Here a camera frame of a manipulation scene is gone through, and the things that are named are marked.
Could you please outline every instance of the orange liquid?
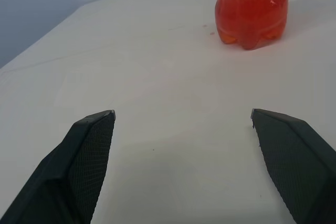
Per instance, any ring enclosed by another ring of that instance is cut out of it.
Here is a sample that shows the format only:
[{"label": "orange liquid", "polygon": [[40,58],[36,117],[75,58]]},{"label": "orange liquid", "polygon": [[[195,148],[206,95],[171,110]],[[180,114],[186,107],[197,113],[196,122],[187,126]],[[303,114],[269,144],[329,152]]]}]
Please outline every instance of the orange liquid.
[{"label": "orange liquid", "polygon": [[261,39],[281,37],[286,26],[288,0],[217,0],[218,34],[226,44],[253,49]]}]

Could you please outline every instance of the white table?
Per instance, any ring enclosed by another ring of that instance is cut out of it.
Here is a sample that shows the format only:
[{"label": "white table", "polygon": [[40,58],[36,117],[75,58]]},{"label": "white table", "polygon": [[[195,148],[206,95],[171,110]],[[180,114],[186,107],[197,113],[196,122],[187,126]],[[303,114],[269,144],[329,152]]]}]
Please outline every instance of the white table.
[{"label": "white table", "polygon": [[0,70],[0,215],[73,122],[117,114],[92,223],[294,223],[252,108],[336,148],[336,0],[291,0],[282,40],[223,45],[216,0],[88,4]]}]

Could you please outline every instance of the textured rubber pad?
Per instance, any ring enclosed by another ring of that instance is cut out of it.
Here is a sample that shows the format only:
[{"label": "textured rubber pad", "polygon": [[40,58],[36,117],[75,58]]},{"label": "textured rubber pad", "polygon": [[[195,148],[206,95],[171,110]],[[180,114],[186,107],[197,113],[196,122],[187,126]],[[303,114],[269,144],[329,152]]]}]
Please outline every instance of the textured rubber pad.
[{"label": "textured rubber pad", "polygon": [[336,223],[336,152],[305,121],[255,109],[267,171],[297,224]]},{"label": "textured rubber pad", "polygon": [[89,224],[107,170],[114,111],[76,122],[38,165],[0,224]]}]

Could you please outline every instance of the red bottle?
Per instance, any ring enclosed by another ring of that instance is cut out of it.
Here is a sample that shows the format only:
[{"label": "red bottle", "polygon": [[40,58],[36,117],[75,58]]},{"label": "red bottle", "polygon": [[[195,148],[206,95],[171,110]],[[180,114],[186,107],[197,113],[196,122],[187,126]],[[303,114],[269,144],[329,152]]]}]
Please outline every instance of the red bottle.
[{"label": "red bottle", "polygon": [[253,49],[260,39],[278,39],[286,26],[288,0],[217,0],[216,25],[226,44]]}]

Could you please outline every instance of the plastic bottle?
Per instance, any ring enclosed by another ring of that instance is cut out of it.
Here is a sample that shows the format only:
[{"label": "plastic bottle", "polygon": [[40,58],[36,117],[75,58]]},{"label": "plastic bottle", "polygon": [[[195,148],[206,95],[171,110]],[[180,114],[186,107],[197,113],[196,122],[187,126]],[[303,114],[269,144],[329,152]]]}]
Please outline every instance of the plastic bottle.
[{"label": "plastic bottle", "polygon": [[226,44],[253,49],[261,39],[278,39],[286,26],[288,0],[217,0],[216,25]]}]

